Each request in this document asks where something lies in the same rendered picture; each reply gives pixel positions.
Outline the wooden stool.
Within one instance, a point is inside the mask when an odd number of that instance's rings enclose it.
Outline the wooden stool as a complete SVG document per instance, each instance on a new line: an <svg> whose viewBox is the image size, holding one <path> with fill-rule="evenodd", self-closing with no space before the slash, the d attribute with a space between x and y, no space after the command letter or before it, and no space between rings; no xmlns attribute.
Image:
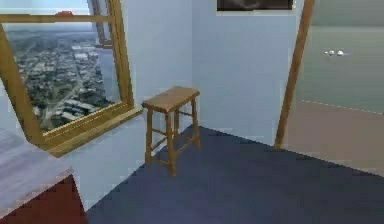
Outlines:
<svg viewBox="0 0 384 224"><path fill-rule="evenodd" d="M147 110L145 164L157 161L166 166L172 176L176 175L176 158L192 143L199 149L201 146L196 98L200 91L194 88L174 86L148 100L142 102ZM165 131L153 127L153 113L162 113L165 118ZM191 137L179 133L179 117L192 118L193 135ZM164 161L152 155L152 152L163 142L167 143L168 160Z"/></svg>

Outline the wooden framed window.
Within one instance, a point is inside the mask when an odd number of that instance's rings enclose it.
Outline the wooden framed window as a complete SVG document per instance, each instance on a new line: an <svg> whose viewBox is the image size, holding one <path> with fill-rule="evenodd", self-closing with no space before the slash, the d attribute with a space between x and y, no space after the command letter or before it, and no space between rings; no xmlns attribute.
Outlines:
<svg viewBox="0 0 384 224"><path fill-rule="evenodd" d="M136 117L121 0L0 0L0 80L55 157Z"/></svg>

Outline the red cabinet with pale top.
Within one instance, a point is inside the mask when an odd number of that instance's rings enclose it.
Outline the red cabinet with pale top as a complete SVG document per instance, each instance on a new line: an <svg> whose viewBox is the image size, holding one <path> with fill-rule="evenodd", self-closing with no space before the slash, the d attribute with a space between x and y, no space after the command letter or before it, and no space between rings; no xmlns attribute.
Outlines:
<svg viewBox="0 0 384 224"><path fill-rule="evenodd" d="M0 224L88 224L72 167L1 128Z"/></svg>

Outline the wooden door frame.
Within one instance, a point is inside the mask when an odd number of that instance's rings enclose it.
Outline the wooden door frame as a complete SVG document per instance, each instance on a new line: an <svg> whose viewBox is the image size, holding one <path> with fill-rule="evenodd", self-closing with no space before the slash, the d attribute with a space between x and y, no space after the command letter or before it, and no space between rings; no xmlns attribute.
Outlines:
<svg viewBox="0 0 384 224"><path fill-rule="evenodd" d="M311 23L313 7L316 0L304 0L303 9L300 17L300 24L296 35L295 48L292 55L291 66L289 70L287 85L284 94L284 100L281 107L281 114L276 132L274 148L280 149L285 135L285 128L288 123L291 104L293 101L294 90L296 87L302 56L306 44L307 33Z"/></svg>

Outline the dark framed wall picture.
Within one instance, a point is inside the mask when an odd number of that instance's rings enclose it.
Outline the dark framed wall picture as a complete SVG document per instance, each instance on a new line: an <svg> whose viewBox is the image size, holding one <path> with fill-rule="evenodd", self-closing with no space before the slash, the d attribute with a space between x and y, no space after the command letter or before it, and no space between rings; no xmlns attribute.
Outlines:
<svg viewBox="0 0 384 224"><path fill-rule="evenodd" d="M215 11L231 16L280 16L296 12L296 0L215 0Z"/></svg>

